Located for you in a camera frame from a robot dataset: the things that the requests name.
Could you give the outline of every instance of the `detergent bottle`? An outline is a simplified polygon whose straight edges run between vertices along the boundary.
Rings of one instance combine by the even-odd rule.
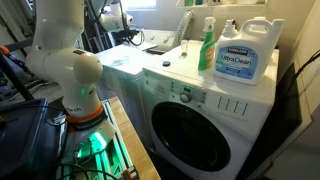
[[[216,19],[214,17],[207,17],[204,20],[205,26],[203,31],[205,32],[205,39],[200,50],[200,60],[198,65],[198,70],[202,71],[212,66],[213,55],[214,55],[214,23]]]
[[[283,19],[271,23],[265,18],[256,18],[246,21],[237,32],[228,20],[215,46],[214,75],[257,84],[264,76],[283,23]]]

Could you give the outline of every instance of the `black device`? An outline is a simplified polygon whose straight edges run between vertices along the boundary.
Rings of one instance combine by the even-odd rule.
[[[55,169],[42,169],[58,157],[60,130],[49,125],[54,111],[46,99],[0,107],[0,179],[47,179]]]

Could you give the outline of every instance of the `front-loading washing machine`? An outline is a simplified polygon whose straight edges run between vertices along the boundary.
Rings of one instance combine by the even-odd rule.
[[[143,101],[156,152],[193,179],[235,179],[273,106],[278,51],[256,86],[198,72],[190,41],[143,68]]]

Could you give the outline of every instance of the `washer control panel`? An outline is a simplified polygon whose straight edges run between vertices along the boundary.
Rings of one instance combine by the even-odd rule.
[[[178,81],[171,81],[170,91],[172,93],[178,94],[180,100],[183,103],[188,103],[191,100],[205,104],[207,93],[200,88],[195,88],[186,84],[182,84]]]

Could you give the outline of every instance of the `appliance top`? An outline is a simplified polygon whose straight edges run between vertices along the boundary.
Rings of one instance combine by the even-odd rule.
[[[104,71],[117,72],[128,78],[140,77],[143,62],[154,58],[153,55],[129,45],[119,45],[95,55],[101,61]]]
[[[163,54],[157,60],[145,62],[145,69],[162,74],[182,82],[193,83],[196,86],[213,91],[232,94],[234,96],[253,99],[264,99],[274,102],[279,51],[274,50],[263,79],[257,85],[249,85],[223,79],[213,75],[213,67],[198,71],[199,54],[202,41],[188,42],[188,55],[181,56],[181,47],[176,47]],[[163,66],[164,61],[169,61],[169,66]]]

